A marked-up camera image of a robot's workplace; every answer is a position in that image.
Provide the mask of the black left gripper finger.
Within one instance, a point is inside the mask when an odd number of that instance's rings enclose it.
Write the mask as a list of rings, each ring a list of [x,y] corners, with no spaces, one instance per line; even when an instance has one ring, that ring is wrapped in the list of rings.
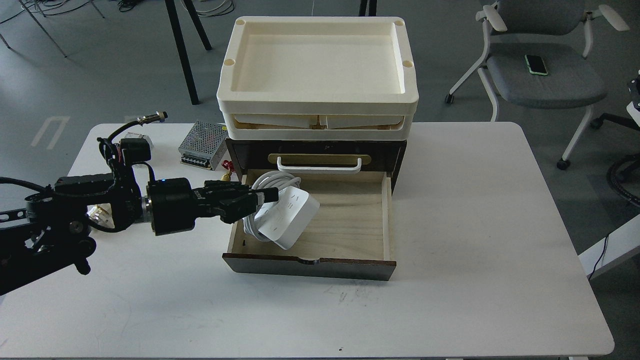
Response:
[[[251,189],[249,187],[229,189],[221,192],[220,208],[222,214],[220,220],[226,224],[232,224],[249,215],[256,214],[265,203],[273,203],[279,200],[277,187],[265,187]]]
[[[204,189],[216,193],[230,191],[246,192],[250,191],[250,186],[238,181],[206,180],[204,182]]]

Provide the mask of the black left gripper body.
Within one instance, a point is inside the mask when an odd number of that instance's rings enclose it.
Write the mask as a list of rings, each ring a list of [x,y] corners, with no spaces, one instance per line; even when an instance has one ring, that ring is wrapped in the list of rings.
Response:
[[[187,178],[163,178],[149,182],[147,196],[151,205],[151,228],[162,236],[195,227],[198,218],[215,218],[222,214],[222,192],[191,187]]]

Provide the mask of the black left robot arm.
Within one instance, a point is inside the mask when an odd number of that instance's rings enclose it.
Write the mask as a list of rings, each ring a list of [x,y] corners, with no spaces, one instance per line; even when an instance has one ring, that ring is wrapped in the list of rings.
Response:
[[[1,213],[2,223],[19,221],[1,229],[2,295],[69,265],[87,275],[87,259],[97,246],[91,229],[118,233],[138,221],[149,221],[160,236],[190,231],[198,218],[218,216],[224,223],[235,223],[258,212],[264,203],[278,201],[276,187],[251,189],[237,181],[208,180],[193,189],[184,177],[155,179],[151,167],[147,194],[142,196],[133,166],[147,165],[150,145],[132,137],[115,144],[114,137],[133,126],[166,118],[166,112],[158,111],[122,125],[109,137],[99,137],[99,153],[108,173],[61,177],[52,186],[1,178],[2,184],[33,191],[25,198],[24,208]]]

